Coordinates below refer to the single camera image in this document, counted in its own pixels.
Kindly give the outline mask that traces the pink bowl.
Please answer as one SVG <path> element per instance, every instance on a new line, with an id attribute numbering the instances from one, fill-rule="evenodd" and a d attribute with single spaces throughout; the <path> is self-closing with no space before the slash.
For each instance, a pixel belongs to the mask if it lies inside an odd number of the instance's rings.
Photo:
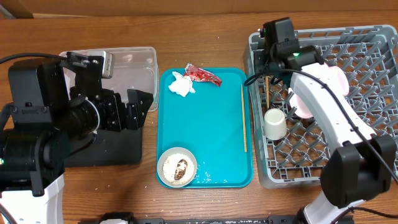
<path id="1" fill-rule="evenodd" d="M 343 96 L 349 93 L 349 83 L 347 77 L 340 67 L 323 65 L 326 71 L 326 84 L 331 84 L 332 90 L 338 90 Z"/>

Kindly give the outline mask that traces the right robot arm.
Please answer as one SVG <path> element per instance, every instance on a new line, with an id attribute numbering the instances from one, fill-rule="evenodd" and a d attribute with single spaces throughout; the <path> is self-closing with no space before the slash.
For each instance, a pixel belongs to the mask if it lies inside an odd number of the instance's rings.
<path id="1" fill-rule="evenodd" d="M 339 223 L 361 204 L 390 189 L 395 140 L 379 136 L 345 100 L 348 81 L 338 67 L 328 66 L 313 46 L 276 51 L 266 47 L 263 72 L 280 78 L 303 101 L 323 131 L 331 156 L 320 176 L 322 191 L 301 208 L 294 223 Z"/>

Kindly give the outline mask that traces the grey bowl with rice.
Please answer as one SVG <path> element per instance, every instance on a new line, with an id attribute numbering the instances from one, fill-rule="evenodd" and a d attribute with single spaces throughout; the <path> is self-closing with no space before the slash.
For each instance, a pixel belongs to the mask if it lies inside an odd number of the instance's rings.
<path id="1" fill-rule="evenodd" d="M 157 175 L 168 187 L 187 186 L 197 174 L 197 160 L 187 149 L 173 147 L 162 153 L 157 162 Z"/>

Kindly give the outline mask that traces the white round plate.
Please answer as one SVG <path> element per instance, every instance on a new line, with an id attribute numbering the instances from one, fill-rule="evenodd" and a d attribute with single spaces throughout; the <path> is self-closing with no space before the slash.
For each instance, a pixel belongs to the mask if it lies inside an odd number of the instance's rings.
<path id="1" fill-rule="evenodd" d="M 288 92 L 292 94 L 289 99 L 289 104 L 292 108 L 296 108 L 295 114 L 303 119 L 312 118 L 312 113 L 310 112 L 306 104 L 301 100 L 301 98 L 296 95 L 291 88 L 288 89 Z"/>

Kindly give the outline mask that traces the white cup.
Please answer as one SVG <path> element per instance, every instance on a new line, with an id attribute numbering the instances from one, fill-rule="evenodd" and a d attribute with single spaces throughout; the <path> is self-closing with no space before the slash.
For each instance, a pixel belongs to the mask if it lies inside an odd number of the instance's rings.
<path id="1" fill-rule="evenodd" d="M 273 108 L 264 115 L 264 133 L 270 140 L 280 140 L 287 133 L 285 114 L 282 110 Z"/>

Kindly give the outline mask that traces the wooden chopstick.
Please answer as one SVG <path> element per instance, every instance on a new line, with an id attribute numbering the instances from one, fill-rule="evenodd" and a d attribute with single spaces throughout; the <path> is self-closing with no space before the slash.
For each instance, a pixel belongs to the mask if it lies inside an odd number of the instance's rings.
<path id="1" fill-rule="evenodd" d="M 269 77 L 266 76 L 265 79 L 265 86 L 266 86 L 266 103 L 267 103 L 267 110 L 270 108 L 270 98 L 269 98 Z"/>
<path id="2" fill-rule="evenodd" d="M 244 91 L 243 85 L 241 84 L 241 106 L 242 106 L 242 119 L 243 119 L 243 139 L 244 139 L 244 152 L 247 153 L 247 137 L 246 137 L 246 115 L 245 115 L 245 105 L 244 105 Z"/>

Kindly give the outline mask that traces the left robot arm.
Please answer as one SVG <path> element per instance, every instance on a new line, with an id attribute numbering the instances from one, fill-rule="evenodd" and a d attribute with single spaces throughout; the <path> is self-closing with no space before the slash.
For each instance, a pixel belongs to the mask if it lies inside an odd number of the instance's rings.
<path id="1" fill-rule="evenodd" d="M 102 87 L 105 62 L 23 60 L 9 68 L 12 103 L 1 111 L 1 215 L 6 223 L 62 223 L 65 159 L 71 143 L 99 130 L 137 130 L 153 96 Z"/>

